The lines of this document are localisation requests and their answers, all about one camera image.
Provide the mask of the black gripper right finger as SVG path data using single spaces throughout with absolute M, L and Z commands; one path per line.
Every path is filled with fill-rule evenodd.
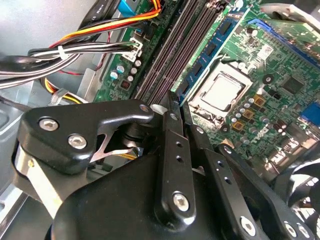
M 182 105 L 191 164 L 202 167 L 214 215 L 226 240 L 314 240 L 316 235 L 228 145 L 213 147 Z

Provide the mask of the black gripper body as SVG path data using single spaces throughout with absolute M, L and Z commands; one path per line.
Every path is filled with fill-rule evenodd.
M 72 193 L 51 226 L 53 240 L 220 240 L 204 175 L 194 172 L 196 218 L 173 232 L 154 213 L 158 161 L 134 160 Z

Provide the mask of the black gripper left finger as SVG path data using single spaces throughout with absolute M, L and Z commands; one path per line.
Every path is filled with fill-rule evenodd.
M 13 164 L 54 218 L 67 197 L 87 184 L 91 163 L 134 148 L 159 160 L 156 217 L 168 227 L 191 225 L 196 205 L 190 147 L 173 92 L 159 105 L 130 99 L 31 109 L 20 121 Z

